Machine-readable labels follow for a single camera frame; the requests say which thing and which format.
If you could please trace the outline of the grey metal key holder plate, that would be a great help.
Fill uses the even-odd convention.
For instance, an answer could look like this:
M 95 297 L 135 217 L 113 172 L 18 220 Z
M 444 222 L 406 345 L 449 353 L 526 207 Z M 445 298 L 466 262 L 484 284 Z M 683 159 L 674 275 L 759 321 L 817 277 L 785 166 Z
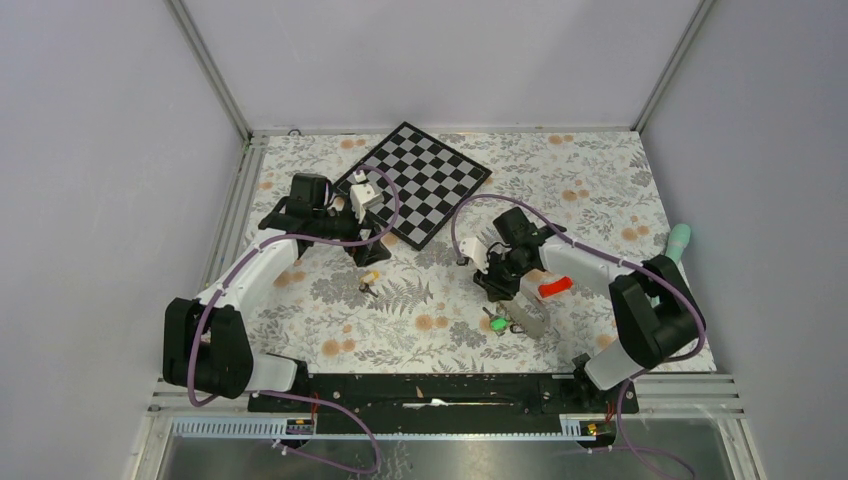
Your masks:
M 512 333 L 533 340 L 541 339 L 550 324 L 550 313 L 532 290 L 522 287 L 513 301 L 497 302 L 492 309 L 483 308 L 489 321 L 493 317 L 505 317 L 510 321 L 509 329 L 501 335 Z

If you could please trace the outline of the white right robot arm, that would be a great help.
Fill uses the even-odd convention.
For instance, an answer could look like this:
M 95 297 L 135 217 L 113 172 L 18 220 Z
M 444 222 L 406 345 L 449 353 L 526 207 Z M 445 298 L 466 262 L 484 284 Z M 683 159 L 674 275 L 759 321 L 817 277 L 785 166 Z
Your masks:
M 613 387 L 704 341 L 705 322 L 677 264 L 665 255 L 642 263 L 615 257 L 568 236 L 559 226 L 537 226 L 512 208 L 494 220 L 502 242 L 487 247 L 471 237 L 456 242 L 461 263 L 472 262 L 474 281 L 492 301 L 510 301 L 532 270 L 571 279 L 610 301 L 617 338 L 578 367 L 575 402 L 597 412 Z

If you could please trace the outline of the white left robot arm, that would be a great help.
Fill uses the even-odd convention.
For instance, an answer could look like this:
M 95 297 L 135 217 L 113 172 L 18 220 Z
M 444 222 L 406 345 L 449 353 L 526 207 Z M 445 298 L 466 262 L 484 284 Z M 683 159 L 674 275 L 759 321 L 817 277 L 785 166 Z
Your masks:
M 386 173 L 364 166 L 355 171 L 341 208 L 333 205 L 328 178 L 294 175 L 289 194 L 262 219 L 253 242 L 235 263 L 195 297 L 170 302 L 162 376 L 171 385 L 186 387 L 192 405 L 204 405 L 201 392 L 214 400 L 259 391 L 272 391 L 272 398 L 288 411 L 307 404 L 311 387 L 297 375 L 297 362 L 252 348 L 243 317 L 314 244 L 343 248 L 358 267 L 390 258 L 380 243 L 390 230 L 380 229 L 369 212 L 383 199 L 369 174 L 391 192 L 398 191 Z

